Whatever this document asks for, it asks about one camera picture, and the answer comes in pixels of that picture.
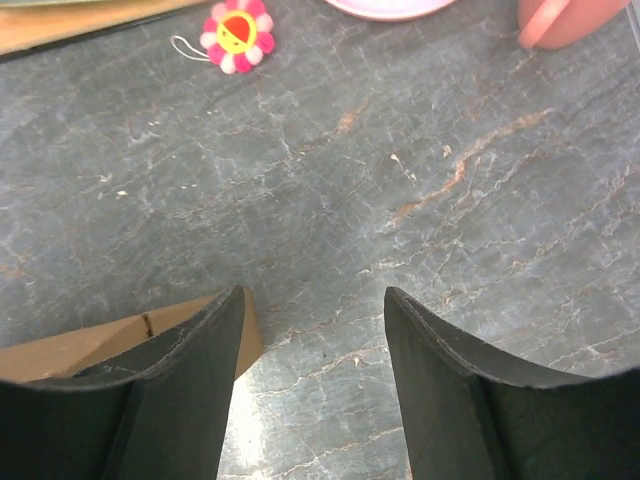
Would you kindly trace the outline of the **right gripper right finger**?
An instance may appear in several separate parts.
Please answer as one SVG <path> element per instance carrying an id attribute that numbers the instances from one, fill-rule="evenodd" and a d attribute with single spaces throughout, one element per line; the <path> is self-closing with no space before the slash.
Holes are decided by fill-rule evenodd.
<path id="1" fill-rule="evenodd" d="M 635 479 L 639 371 L 561 372 L 390 287 L 384 323 L 416 479 Z"/>

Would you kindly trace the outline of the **brown cardboard box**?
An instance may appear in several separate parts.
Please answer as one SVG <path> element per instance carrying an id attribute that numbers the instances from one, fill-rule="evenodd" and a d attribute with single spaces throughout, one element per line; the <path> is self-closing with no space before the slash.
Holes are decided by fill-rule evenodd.
<path id="1" fill-rule="evenodd" d="M 87 367 L 114 359 L 187 321 L 222 293 L 122 318 L 98 326 L 21 343 L 1 350 L 1 382 L 26 385 L 70 378 Z"/>

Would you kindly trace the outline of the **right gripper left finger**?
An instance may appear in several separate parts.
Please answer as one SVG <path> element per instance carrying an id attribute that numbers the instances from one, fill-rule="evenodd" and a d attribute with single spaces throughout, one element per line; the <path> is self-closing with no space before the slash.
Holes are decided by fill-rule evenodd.
<path id="1" fill-rule="evenodd" d="M 69 378 L 2 381 L 2 478 L 216 478 L 245 310 L 237 286 Z"/>

